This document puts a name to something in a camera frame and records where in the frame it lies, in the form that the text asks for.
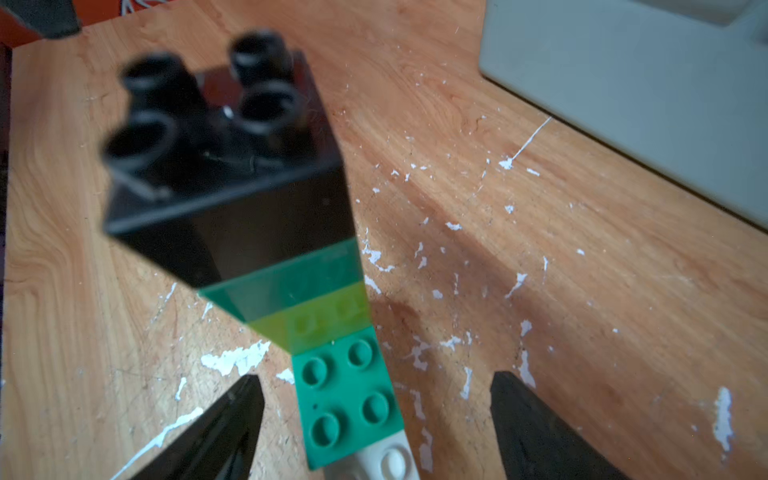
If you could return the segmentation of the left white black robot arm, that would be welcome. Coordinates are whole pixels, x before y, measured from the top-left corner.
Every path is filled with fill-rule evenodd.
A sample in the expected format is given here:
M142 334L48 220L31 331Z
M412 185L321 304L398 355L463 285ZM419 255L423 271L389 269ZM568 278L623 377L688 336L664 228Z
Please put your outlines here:
M62 39L81 31L72 0L1 0L1 8L46 39Z

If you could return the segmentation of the white lego brick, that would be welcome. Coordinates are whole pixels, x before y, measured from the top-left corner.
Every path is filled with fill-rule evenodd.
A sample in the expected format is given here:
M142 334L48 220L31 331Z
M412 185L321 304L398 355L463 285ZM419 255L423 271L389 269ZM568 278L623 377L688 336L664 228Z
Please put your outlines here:
M409 442L400 430L323 468L325 480L419 480Z

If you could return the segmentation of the grey plastic storage box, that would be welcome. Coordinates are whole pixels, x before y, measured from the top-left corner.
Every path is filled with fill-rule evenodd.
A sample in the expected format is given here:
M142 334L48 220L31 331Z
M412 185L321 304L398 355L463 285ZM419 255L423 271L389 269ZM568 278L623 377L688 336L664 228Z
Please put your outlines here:
M757 224L767 222L763 1L490 1L481 73Z

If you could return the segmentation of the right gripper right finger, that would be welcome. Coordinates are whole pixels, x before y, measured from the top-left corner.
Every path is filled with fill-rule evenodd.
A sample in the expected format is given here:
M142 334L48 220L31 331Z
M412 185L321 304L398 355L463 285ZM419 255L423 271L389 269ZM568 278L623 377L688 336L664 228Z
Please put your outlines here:
M509 371L494 373L490 412L508 479L627 476Z

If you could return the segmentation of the lime green lego brick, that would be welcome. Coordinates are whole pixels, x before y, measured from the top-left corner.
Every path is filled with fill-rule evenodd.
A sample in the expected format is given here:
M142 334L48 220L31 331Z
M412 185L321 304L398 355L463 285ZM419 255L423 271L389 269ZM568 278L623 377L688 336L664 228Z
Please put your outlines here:
M292 356L370 325L371 311L363 282L247 323L250 329Z

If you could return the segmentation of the dark green long lego brick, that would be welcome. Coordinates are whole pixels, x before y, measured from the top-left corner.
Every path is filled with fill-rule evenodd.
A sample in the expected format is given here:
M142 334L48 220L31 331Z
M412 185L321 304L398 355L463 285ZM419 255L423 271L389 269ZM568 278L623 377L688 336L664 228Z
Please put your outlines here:
M404 428L374 327L296 355L292 366L311 470Z

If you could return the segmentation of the black lego brick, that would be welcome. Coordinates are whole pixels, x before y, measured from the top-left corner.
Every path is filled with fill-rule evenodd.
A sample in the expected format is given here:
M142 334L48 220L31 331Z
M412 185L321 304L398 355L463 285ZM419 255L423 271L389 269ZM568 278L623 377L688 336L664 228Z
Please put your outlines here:
M119 75L125 120L103 143L105 234L204 289L351 238L344 162L303 55L257 29L190 72L171 51Z

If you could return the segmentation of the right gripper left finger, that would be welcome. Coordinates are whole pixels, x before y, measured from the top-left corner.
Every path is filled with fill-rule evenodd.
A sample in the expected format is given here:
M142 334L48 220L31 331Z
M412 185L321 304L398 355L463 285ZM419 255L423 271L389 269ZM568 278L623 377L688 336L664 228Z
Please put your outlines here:
M247 479L262 425L260 379L242 376L136 479Z

